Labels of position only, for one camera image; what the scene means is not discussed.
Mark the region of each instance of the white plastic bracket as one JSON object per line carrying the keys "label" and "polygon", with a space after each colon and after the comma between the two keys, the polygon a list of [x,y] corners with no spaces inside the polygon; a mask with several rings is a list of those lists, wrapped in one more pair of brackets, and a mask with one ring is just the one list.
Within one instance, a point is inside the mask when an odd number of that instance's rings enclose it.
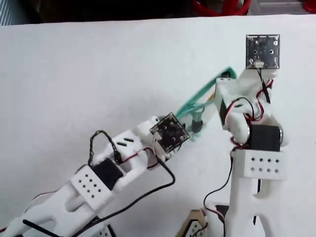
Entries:
{"label": "white plastic bracket", "polygon": [[[284,152],[236,150],[233,158],[226,237],[245,236],[245,227],[253,216],[260,217],[267,237],[281,236],[280,194],[286,179]],[[252,194],[253,178],[262,179],[261,191],[255,195]]]}

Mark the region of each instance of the perforated plate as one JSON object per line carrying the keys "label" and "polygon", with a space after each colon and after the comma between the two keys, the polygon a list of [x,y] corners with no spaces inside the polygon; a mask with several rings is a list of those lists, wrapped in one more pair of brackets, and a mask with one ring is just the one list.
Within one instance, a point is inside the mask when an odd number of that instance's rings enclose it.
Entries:
{"label": "perforated plate", "polygon": [[112,192],[88,165],[78,171],[71,183],[95,211],[111,199]]}
{"label": "perforated plate", "polygon": [[246,68],[279,69],[280,35],[247,35]]}

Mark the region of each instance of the white 3d-printed part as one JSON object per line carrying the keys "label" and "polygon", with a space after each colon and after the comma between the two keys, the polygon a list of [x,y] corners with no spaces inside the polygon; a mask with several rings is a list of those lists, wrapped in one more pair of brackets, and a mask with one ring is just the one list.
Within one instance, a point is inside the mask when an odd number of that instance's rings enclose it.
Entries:
{"label": "white 3d-printed part", "polygon": [[113,195],[88,165],[77,172],[71,183],[94,211],[109,202]]}
{"label": "white 3d-printed part", "polygon": [[287,159],[283,152],[236,150],[234,152],[235,173],[239,177],[255,179],[286,179]]}

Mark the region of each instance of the white connector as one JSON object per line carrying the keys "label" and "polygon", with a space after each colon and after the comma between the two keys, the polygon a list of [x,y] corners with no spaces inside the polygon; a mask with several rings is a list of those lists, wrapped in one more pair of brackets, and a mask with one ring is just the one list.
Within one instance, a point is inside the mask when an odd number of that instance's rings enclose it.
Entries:
{"label": "white connector", "polygon": [[236,150],[234,163],[238,177],[284,180],[287,176],[283,152]]}

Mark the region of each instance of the robotic arm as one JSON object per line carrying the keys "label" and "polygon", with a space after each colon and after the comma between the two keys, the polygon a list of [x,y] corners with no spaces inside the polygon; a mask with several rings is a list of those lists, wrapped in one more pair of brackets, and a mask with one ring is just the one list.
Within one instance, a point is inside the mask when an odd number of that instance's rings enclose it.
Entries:
{"label": "robotic arm", "polygon": [[[253,216],[260,217],[267,237],[280,236],[280,193],[286,179],[287,162],[280,147],[288,141],[270,105],[275,69],[279,66],[279,36],[247,36],[247,42],[247,70],[238,79],[219,77],[216,80],[214,103],[222,127],[233,135],[236,147],[231,153],[232,184],[229,210],[224,220],[226,233],[218,228],[218,217],[214,214],[218,213],[214,211],[216,203],[208,202],[211,209],[206,214],[210,237],[245,237],[246,223]],[[266,70],[270,73],[268,80],[262,79],[261,69],[270,69]],[[204,105],[199,106],[190,101],[189,109],[184,111],[202,108],[203,113]],[[94,156],[93,138],[101,133],[110,143],[103,153]],[[157,161],[170,171],[164,162],[189,137],[173,114],[161,120],[152,117],[113,139],[104,131],[97,131],[90,140],[88,164],[44,203],[15,218],[3,237],[20,237],[32,227],[40,227],[49,221],[54,222],[54,227],[43,230],[46,234],[77,237],[87,229],[84,227],[95,224],[91,221],[97,213],[121,190],[154,167]],[[253,179],[262,180],[261,191],[257,194],[252,193]]]}
{"label": "robotic arm", "polygon": [[164,166],[163,162],[170,158],[172,150],[189,138],[173,114],[161,121],[152,117],[132,130],[109,138],[110,143],[103,153],[93,157],[93,139],[101,133],[108,137],[106,132],[97,131],[91,138],[88,165],[79,169],[44,203],[15,218],[4,237],[23,235],[31,228],[30,223],[40,227],[48,221],[54,222],[54,228],[48,231],[51,236],[78,236],[79,231],[121,190],[148,168],[158,163]]}

